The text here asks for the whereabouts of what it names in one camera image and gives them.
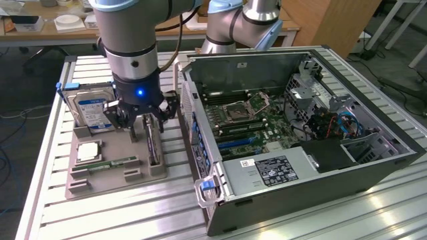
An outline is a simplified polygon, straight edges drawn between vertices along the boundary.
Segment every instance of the screw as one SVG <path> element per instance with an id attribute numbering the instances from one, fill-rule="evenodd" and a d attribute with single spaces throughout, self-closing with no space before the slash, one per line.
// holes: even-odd
<path id="1" fill-rule="evenodd" d="M 140 63 L 139 63 L 138 61 L 131 62 L 131 66 L 132 66 L 134 68 L 138 68 L 139 65 L 140 65 Z"/>

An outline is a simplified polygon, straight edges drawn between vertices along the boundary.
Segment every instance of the wooden table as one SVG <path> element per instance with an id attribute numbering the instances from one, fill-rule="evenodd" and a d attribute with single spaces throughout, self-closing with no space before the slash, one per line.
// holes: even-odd
<path id="1" fill-rule="evenodd" d="M 27 2 L 24 10 L 35 16 L 42 16 L 47 21 L 42 32 L 11 32 L 4 31 L 4 21 L 0 20 L 0 47 L 30 47 L 30 46 L 55 46 L 55 45 L 76 45 L 94 44 L 99 38 L 98 29 L 87 29 L 70 33 L 58 33 L 54 19 L 59 16 L 59 12 L 66 12 L 67 7 L 43 7 L 40 2 Z M 283 10 L 280 12 L 280 19 L 283 20 L 283 28 L 280 36 L 284 36 L 282 45 L 290 47 L 294 42 L 296 32 L 300 26 L 291 20 L 288 14 Z M 179 23 L 179 17 L 172 18 L 162 23 L 158 27 L 167 27 Z M 206 30 L 190 30 L 186 26 L 183 28 L 183 39 L 204 39 Z M 179 38 L 179 28 L 158 32 L 158 40 L 176 40 Z"/>

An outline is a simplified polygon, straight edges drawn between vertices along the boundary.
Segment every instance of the white table leg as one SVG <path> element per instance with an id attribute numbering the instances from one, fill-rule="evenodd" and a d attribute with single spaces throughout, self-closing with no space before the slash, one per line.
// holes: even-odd
<path id="1" fill-rule="evenodd" d="M 294 44 L 296 31 L 287 31 L 282 42 L 282 47 L 291 47 Z"/>
<path id="2" fill-rule="evenodd" d="M 366 45 L 366 49 L 367 50 L 370 50 L 374 47 L 374 45 L 377 43 L 377 40 L 382 36 L 382 33 L 385 32 L 385 29 L 386 29 L 387 25 L 390 24 L 391 20 L 394 19 L 394 16 L 397 15 L 402 5 L 403 5 L 403 1 L 398 0 L 398 2 L 395 3 L 395 5 L 394 5 L 394 7 L 393 7 L 393 9 L 391 9 L 385 21 L 382 22 L 382 24 L 381 24 L 381 26 L 379 26 L 379 28 L 378 28 L 378 30 L 375 32 L 371 40 L 369 41 L 369 43 Z"/>
<path id="3" fill-rule="evenodd" d="M 399 27 L 399 30 L 395 32 L 391 40 L 389 41 L 389 44 L 386 46 L 386 49 L 391 49 L 398 38 L 401 37 L 402 33 L 405 32 L 405 30 L 407 29 L 410 23 L 413 22 L 415 16 L 419 14 L 421 10 L 423 9 L 426 5 L 426 1 L 422 1 L 418 5 L 418 7 L 414 9 L 414 11 L 411 12 L 411 14 L 407 16 L 405 23 L 402 24 L 402 26 Z"/>
<path id="4" fill-rule="evenodd" d="M 411 61 L 411 63 L 409 64 L 409 67 L 411 69 L 417 67 L 417 64 L 419 64 L 421 60 L 423 59 L 423 57 L 426 55 L 427 55 L 427 44 L 426 44 L 425 48 L 421 50 L 421 52 L 417 55 L 417 57 L 414 58 L 414 60 Z"/>

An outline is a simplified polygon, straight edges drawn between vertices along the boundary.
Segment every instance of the warning label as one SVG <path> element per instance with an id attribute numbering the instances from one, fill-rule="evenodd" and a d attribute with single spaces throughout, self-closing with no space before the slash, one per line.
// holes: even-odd
<path id="1" fill-rule="evenodd" d="M 255 165 L 267 187 L 299 179 L 286 156 L 256 161 Z"/>

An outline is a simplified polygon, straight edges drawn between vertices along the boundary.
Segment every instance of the floor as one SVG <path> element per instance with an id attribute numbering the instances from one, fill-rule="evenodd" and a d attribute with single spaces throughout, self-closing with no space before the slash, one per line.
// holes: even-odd
<path id="1" fill-rule="evenodd" d="M 379 24 L 382 23 L 385 16 L 373 18 L 366 30 L 371 33 L 375 32 Z M 383 38 L 387 36 L 389 31 L 395 28 L 398 22 L 393 22 L 385 31 Z M 183 50 L 192 50 L 194 47 L 202 46 L 200 40 L 191 40 L 183 42 Z M 379 50 L 386 55 L 386 59 L 375 57 L 370 61 L 363 61 L 370 67 L 371 71 L 381 77 L 405 84 L 414 89 L 423 88 L 426 83 L 418 83 L 417 79 L 421 79 L 415 70 L 407 67 L 413 58 L 425 47 L 427 43 L 427 36 L 422 35 L 413 29 L 407 29 L 405 35 L 401 37 L 394 48 L 385 50 L 381 46 Z M 66 50 L 78 56 L 96 55 L 91 45 L 66 46 Z M 34 64 L 35 73 L 32 76 L 27 76 L 23 73 L 22 64 L 31 54 L 34 54 L 40 48 L 31 47 L 28 54 L 22 54 L 18 48 L 11 48 L 8 53 L 0 57 L 0 113 L 15 109 L 27 109 L 39 105 L 50 105 L 55 97 L 55 84 L 59 80 L 63 66 L 63 56 L 56 52 L 50 52 L 43 59 Z M 160 42 L 159 51 L 172 51 L 175 49 L 174 42 Z M 358 56 L 351 55 L 351 59 L 358 60 Z M 359 62 L 353 62 L 351 65 L 358 71 L 373 81 L 379 84 L 377 78 L 370 73 L 366 66 Z M 427 71 L 427 59 L 425 58 L 418 65 L 419 71 Z M 403 106 L 403 97 L 393 89 L 386 88 L 385 92 L 389 96 Z M 421 113 L 423 111 L 423 103 L 417 99 L 409 97 L 407 107 L 411 111 Z M 36 117 L 47 114 L 50 108 L 43 108 L 32 111 L 28 116 Z M 427 120 L 419 116 L 414 116 L 425 126 L 427 126 Z M 12 209 L 3 215 L 0 215 L 0 239 L 15 239 L 16 229 L 19 226 L 22 210 L 24 206 L 24 199 L 31 184 L 32 173 L 38 161 L 38 155 L 42 145 L 42 140 L 46 131 L 48 118 L 28 119 L 26 123 L 26 134 L 22 137 L 22 133 L 16 135 L 14 139 L 10 139 L 3 146 L 12 145 L 6 148 L 8 157 L 12 161 L 15 171 L 6 185 L 0 188 L 0 213 L 4 209 L 12 206 Z M 0 118 L 0 139 L 3 139 L 22 124 L 23 119 L 2 119 Z M 0 171 L 0 179 L 4 178 L 6 169 Z"/>

